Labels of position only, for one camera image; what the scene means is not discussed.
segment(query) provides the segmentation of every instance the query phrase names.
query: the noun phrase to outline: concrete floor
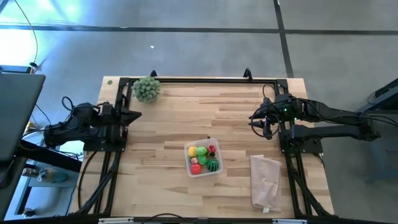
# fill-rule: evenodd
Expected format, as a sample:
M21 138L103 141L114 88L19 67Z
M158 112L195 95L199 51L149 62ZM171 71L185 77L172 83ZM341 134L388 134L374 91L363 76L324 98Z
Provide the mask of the concrete floor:
M272 0L19 0L35 25L277 29ZM280 0L286 29L397 30L393 0ZM25 24L13 1L0 24ZM96 102L105 75L287 77L279 34L37 31L37 63L47 76L38 104L52 122L68 114L62 96ZM27 65L29 30L0 30L0 63ZM397 78L397 35L287 35L294 77L308 97L355 110ZM34 111L42 125L45 118ZM324 139L326 176L337 215L398 223L397 180L365 184L375 172L369 144ZM63 200L69 195L60 194Z

